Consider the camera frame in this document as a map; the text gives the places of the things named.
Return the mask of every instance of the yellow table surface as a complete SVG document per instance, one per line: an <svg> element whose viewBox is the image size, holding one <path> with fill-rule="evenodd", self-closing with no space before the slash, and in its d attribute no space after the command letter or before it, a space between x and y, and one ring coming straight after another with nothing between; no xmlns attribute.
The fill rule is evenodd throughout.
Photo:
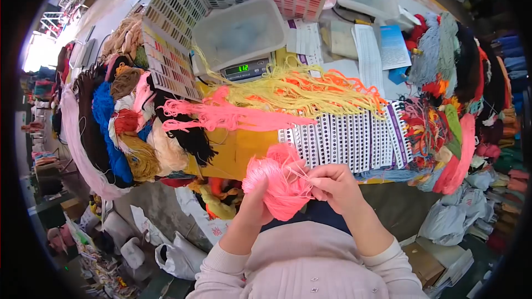
<svg viewBox="0 0 532 299"><path fill-rule="evenodd" d="M198 83L198 87L206 94L208 87ZM252 132L250 130L227 131L217 128L207 132L211 146L218 151L206 167L200 168L193 156L189 156L189 166L185 169L188 174L203 177L218 177L242 180L246 177L247 164L251 157L264 158L272 144L279 143L277 131ZM389 183L381 179L370 179L361 184Z"/></svg>

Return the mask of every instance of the hand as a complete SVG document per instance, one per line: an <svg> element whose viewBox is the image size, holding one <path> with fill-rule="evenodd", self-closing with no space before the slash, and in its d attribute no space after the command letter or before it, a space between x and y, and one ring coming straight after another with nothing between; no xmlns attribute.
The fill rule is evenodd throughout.
<svg viewBox="0 0 532 299"><path fill-rule="evenodd" d="M308 167L305 167L306 160L302 159L297 162L286 165L283 169L283 174L287 178L289 183L296 181L298 176L293 174L290 169L298 172L299 174L306 174L309 171ZM268 190L268 177L264 177L258 182L249 194L246 194L240 205L240 210L235 219L238 218L238 222L247 225L266 225L273 220L273 216L262 201L264 193Z"/></svg>
<svg viewBox="0 0 532 299"><path fill-rule="evenodd" d="M308 176L314 186L312 195L320 201L327 201L337 214L346 215L364 202L359 185L346 164L317 166L308 172Z"/></svg>

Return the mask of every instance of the digital scale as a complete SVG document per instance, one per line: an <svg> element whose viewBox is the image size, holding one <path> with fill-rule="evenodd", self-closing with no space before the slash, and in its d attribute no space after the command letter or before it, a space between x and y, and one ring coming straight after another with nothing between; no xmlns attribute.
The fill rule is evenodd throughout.
<svg viewBox="0 0 532 299"><path fill-rule="evenodd" d="M218 71L223 77L232 82L249 82L259 79L263 73L266 73L266 65L275 63L275 52L267 55L257 56L243 63L232 65ZM194 75L202 79L210 79L207 71L200 62L199 57L192 55L192 69Z"/></svg>

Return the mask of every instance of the yarn bundle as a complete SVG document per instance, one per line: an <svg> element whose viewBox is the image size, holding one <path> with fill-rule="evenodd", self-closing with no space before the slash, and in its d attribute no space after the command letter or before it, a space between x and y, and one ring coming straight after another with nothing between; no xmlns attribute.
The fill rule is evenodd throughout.
<svg viewBox="0 0 532 299"><path fill-rule="evenodd" d="M311 185L304 176L298 175L295 181L289 183L283 172L284 166L299 159L293 146L280 143L271 145L264 159L253 157L247 165L246 178L242 182L244 193L248 194L265 176L268 177L263 201L272 216L280 221L292 218L312 199Z"/></svg>

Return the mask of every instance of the pink yarn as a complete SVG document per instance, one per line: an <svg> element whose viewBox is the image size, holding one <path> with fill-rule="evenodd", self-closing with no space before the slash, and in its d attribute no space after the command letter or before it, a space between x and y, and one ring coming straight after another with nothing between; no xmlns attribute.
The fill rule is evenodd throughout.
<svg viewBox="0 0 532 299"><path fill-rule="evenodd" d="M289 220L305 203L313 199L310 193L312 185L306 176L291 170L291 173L299 178L293 183L288 183L283 174L283 167L286 164L299 159L297 150L291 145L286 143L271 145L265 159L257 160L253 157L249 160L246 178L242 181L242 189L247 194L264 176L268 177L268 189L264 193L263 201L272 216L280 221Z"/></svg>
<svg viewBox="0 0 532 299"><path fill-rule="evenodd" d="M140 114L140 116L138 116L137 132L142 130L146 124L146 118L142 115L142 105L146 102L152 101L155 98L155 93L150 90L150 85L146 80L150 74L150 71L142 74L137 83L135 102L133 103L133 111Z"/></svg>
<svg viewBox="0 0 532 299"><path fill-rule="evenodd" d="M111 70L114 66L114 62L116 61L116 59L119 57L120 55L118 53L113 53L112 55L110 55L107 59L107 73L105 73L105 80L106 81L109 81L109 79L111 78Z"/></svg>
<svg viewBox="0 0 532 299"><path fill-rule="evenodd" d="M495 144L479 144L477 146L476 154L478 156L493 157L497 159L501 155L501 148Z"/></svg>
<svg viewBox="0 0 532 299"><path fill-rule="evenodd" d="M166 116L175 117L178 114L196 114L198 119L187 123L170 119L163 123L163 130L165 132L169 130L184 130L188 132L187 128L205 127L209 131L225 128L227 130L267 132L291 128L294 125L316 123L315 120L309 118L236 107L225 100L228 93L229 87L219 87L212 97L204 98L202 104L192 104L183 100L167 100L162 106Z"/></svg>
<svg viewBox="0 0 532 299"><path fill-rule="evenodd" d="M462 157L460 161L455 155L451 157L436 181L433 192L453 194L466 177L475 153L475 117L472 114L465 114L460 119L460 126L462 127Z"/></svg>

